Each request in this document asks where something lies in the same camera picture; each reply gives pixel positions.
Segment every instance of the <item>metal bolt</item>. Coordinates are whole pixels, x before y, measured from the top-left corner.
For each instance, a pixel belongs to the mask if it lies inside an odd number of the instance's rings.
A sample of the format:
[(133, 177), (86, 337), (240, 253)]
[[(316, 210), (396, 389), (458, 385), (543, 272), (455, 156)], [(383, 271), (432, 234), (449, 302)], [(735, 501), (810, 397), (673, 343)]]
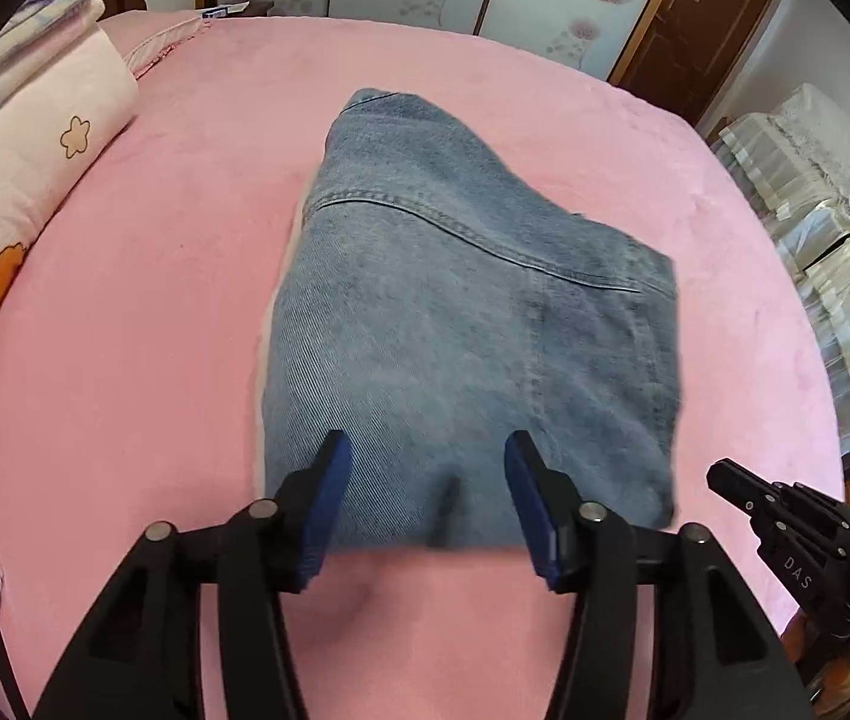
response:
[(261, 498), (249, 506), (249, 514), (254, 519), (269, 519), (278, 514), (278, 504), (271, 498)]
[(145, 528), (145, 538), (149, 541), (164, 541), (169, 536), (172, 536), (172, 524), (164, 520), (152, 522)]
[(700, 525), (698, 522), (688, 522), (681, 526), (681, 531), (678, 533), (687, 538), (688, 541), (693, 541), (696, 544), (704, 544), (712, 538), (712, 533), (705, 525)]
[(589, 522), (601, 522), (608, 516), (609, 510), (602, 504), (595, 503), (594, 501), (583, 503), (582, 506), (579, 507), (579, 517), (587, 519)]

